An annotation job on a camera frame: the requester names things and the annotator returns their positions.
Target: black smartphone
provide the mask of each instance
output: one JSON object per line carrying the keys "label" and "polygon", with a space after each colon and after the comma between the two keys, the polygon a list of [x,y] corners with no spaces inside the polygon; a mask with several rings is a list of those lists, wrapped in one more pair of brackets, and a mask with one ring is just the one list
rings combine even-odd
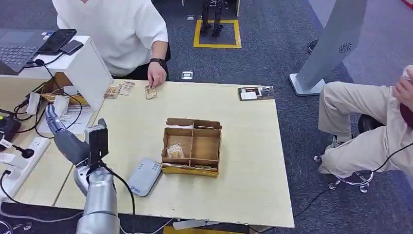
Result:
{"label": "black smartphone", "polygon": [[76,34],[75,29],[59,29],[55,31],[40,47],[38,53],[41,55],[57,55],[60,52],[60,48],[66,45],[70,39]]}
{"label": "black smartphone", "polygon": [[72,55],[78,49],[83,47],[83,43],[77,40],[71,40],[67,45],[63,46],[60,50],[67,55]]}

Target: wooden table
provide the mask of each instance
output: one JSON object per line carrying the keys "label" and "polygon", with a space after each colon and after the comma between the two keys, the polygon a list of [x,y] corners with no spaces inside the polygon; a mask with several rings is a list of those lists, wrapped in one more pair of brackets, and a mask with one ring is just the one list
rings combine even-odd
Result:
{"label": "wooden table", "polygon": [[[274,100],[239,101],[240,85],[180,82],[166,82],[146,100],[148,82],[134,82],[130,96],[105,100],[97,117],[109,129],[104,162],[126,180],[140,159],[161,160],[168,117],[216,120],[223,127],[218,178],[161,175],[147,197],[135,196],[137,215],[294,227]],[[128,190],[117,179],[115,185],[119,212],[131,213]],[[69,178],[56,206],[83,209],[84,203]]]}
{"label": "wooden table", "polygon": [[[0,78],[0,107],[13,111],[14,107],[24,101],[26,94],[47,80],[43,79],[21,79],[21,78]],[[89,124],[96,118],[97,112],[92,115]],[[35,118],[22,122],[20,131],[33,127]],[[27,147],[35,137],[39,137],[34,130],[18,134],[13,139],[15,145]],[[14,149],[7,149],[5,153],[19,155]],[[0,172],[7,168],[0,163]],[[23,203],[54,206],[63,184],[68,178],[72,164],[62,155],[52,141],[49,148],[40,158],[19,192],[14,197],[15,200]]]}

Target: white t-shirt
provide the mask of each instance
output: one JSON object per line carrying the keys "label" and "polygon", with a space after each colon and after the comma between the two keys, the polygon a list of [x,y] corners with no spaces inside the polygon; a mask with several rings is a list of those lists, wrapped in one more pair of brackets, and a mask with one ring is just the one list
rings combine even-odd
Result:
{"label": "white t-shirt", "polygon": [[155,41],[168,42],[165,21],[150,0],[53,0],[53,5],[59,28],[91,36],[115,76],[148,63]]}

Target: robotic arm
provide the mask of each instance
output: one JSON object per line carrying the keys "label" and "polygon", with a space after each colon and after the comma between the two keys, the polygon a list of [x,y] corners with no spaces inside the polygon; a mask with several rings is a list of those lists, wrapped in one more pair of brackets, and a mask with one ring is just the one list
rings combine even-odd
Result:
{"label": "robotic arm", "polygon": [[53,105],[46,107],[46,120],[60,152],[75,165],[76,185],[86,196],[83,216],[77,223],[77,234],[119,234],[116,189],[113,175],[101,167],[108,151],[108,129],[100,119],[85,130],[86,141],[80,141],[55,114]]}

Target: person's hand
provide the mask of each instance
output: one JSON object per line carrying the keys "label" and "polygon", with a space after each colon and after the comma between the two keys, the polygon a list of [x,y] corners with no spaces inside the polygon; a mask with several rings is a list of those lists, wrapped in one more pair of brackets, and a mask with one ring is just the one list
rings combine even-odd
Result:
{"label": "person's hand", "polygon": [[408,77],[401,76],[393,87],[393,96],[401,103],[413,110],[413,71],[407,69]]}
{"label": "person's hand", "polygon": [[148,81],[150,87],[161,85],[167,79],[167,72],[157,62],[151,62],[148,68]]}

